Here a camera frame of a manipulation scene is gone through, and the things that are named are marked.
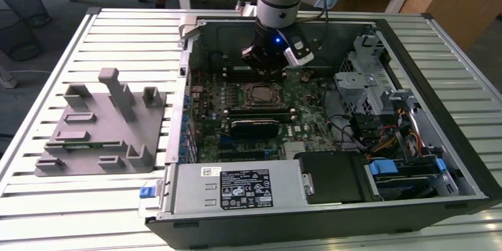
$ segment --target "slotted metal table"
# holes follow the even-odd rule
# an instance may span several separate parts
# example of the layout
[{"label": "slotted metal table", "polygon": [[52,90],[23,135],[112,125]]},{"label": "slotted metal table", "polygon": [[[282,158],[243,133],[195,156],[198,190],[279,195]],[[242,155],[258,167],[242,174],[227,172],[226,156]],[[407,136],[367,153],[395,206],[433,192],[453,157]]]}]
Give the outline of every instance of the slotted metal table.
[{"label": "slotted metal table", "polygon": [[[0,249],[171,250],[141,217],[155,214],[157,200],[141,202],[139,188],[163,177],[172,91],[182,49],[180,17],[236,16],[234,11],[101,9],[79,26],[55,71],[0,161]],[[302,12],[302,16],[314,15]],[[406,14],[330,14],[334,18],[384,18],[442,99],[495,179],[502,182],[502,96],[433,19]],[[120,70],[131,91],[156,86],[168,92],[156,167],[133,175],[39,178],[35,162],[52,135],[68,83],[97,82],[103,67]],[[396,65],[398,79],[406,85]],[[220,250],[502,250],[502,205],[453,217],[419,232],[228,247]]]}]

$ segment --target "power supply label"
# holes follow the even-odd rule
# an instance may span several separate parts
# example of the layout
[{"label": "power supply label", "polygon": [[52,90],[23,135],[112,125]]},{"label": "power supply label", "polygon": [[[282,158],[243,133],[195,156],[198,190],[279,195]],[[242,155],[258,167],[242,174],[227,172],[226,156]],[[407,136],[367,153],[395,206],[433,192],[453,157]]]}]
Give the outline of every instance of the power supply label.
[{"label": "power supply label", "polygon": [[268,170],[220,172],[223,210],[274,207]]}]

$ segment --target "red wire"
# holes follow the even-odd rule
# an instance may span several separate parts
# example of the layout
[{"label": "red wire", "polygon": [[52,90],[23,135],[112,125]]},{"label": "red wire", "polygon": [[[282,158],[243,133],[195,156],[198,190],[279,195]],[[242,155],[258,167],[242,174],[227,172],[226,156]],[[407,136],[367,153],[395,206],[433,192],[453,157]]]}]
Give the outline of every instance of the red wire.
[{"label": "red wire", "polygon": [[417,147],[418,147],[418,156],[422,157],[422,137],[421,135],[415,132],[417,134],[417,137],[418,137],[418,144],[417,144]]},{"label": "red wire", "polygon": [[387,129],[395,128],[395,126],[384,126],[380,133],[379,133],[379,142],[383,140],[383,134]]}]

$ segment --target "blue latch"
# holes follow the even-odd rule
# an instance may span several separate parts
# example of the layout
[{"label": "blue latch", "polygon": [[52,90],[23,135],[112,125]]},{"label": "blue latch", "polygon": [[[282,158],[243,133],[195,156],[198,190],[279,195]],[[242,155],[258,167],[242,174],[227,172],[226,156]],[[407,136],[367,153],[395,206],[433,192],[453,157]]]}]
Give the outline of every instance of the blue latch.
[{"label": "blue latch", "polygon": [[140,198],[155,198],[155,186],[145,186],[140,188]]},{"label": "blue latch", "polygon": [[375,160],[370,164],[370,171],[372,175],[382,173],[398,173],[398,167],[392,160]]},{"label": "blue latch", "polygon": [[439,168],[439,171],[443,172],[446,171],[446,164],[445,164],[445,161],[442,159],[437,159],[437,165],[438,165],[438,168]]},{"label": "blue latch", "polygon": [[188,94],[186,94],[184,102],[186,102],[187,105],[190,105],[191,98],[190,98],[190,95],[188,95]]}]

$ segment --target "green circuit board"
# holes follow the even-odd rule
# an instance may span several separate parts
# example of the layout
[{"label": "green circuit board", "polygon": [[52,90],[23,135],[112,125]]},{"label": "green circuit board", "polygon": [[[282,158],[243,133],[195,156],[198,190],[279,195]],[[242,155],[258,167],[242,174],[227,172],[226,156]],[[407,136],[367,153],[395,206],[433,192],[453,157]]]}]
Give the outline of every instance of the green circuit board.
[{"label": "green circuit board", "polygon": [[[194,87],[199,163],[230,162],[232,159],[223,158],[222,155],[235,152],[264,152],[264,160],[286,159],[283,145],[288,142],[303,142],[304,151],[335,149],[335,140],[320,106],[326,85],[323,86],[322,79],[310,79],[310,73],[304,71],[291,70],[286,74],[287,79],[275,83],[228,83],[220,75],[200,74],[200,80],[195,80],[199,83]],[[260,98],[248,94],[252,86],[267,87],[259,92]],[[267,100],[272,108],[294,108],[294,119],[280,123],[275,138],[234,140],[230,136],[223,111],[251,109],[250,99],[256,103]]]}]

